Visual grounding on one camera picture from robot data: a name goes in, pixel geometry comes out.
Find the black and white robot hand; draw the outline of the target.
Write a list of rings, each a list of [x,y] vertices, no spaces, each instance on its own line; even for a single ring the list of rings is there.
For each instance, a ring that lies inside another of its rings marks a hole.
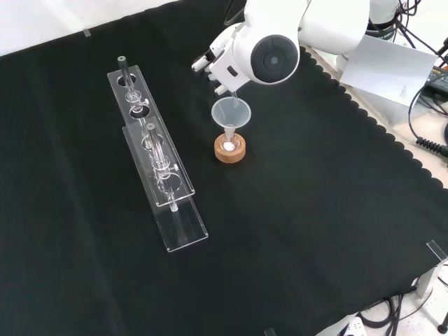
[[[208,79],[217,84],[214,92],[218,96],[227,91],[236,92],[250,81],[237,64],[233,52],[237,33],[243,26],[243,23],[237,23],[224,29],[191,66],[194,72],[204,71]]]

